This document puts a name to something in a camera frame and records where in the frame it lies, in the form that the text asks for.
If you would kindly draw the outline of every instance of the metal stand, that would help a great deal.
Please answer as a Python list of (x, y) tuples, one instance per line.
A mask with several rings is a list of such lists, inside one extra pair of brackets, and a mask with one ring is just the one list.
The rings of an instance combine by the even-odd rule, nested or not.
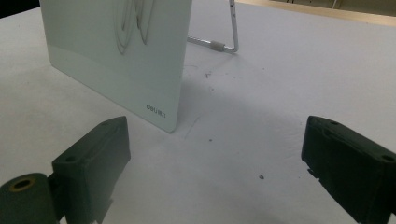
[(189, 36), (187, 41), (193, 44), (201, 45), (216, 51), (226, 52), (226, 53), (235, 53), (239, 50), (239, 43), (238, 43), (238, 29), (236, 26), (236, 12), (235, 12), (235, 1), (230, 0), (230, 12), (231, 12), (231, 24), (233, 26), (233, 48), (228, 47), (223, 43), (218, 41), (209, 41), (203, 40), (197, 37)]

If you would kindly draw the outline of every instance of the hole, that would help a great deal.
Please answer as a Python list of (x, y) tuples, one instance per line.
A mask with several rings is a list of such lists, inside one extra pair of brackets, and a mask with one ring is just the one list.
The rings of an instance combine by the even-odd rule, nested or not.
[(26, 189), (29, 189), (35, 183), (35, 179), (33, 177), (25, 177), (17, 180), (14, 184), (9, 187), (9, 191), (11, 192), (20, 192)]
[(75, 161), (75, 160), (76, 160), (76, 157), (74, 157), (74, 156), (70, 156), (70, 157), (66, 158), (66, 161), (68, 161), (68, 162)]
[(382, 159), (384, 159), (386, 161), (395, 161), (395, 159), (393, 159), (392, 157), (387, 156), (387, 155), (382, 156)]

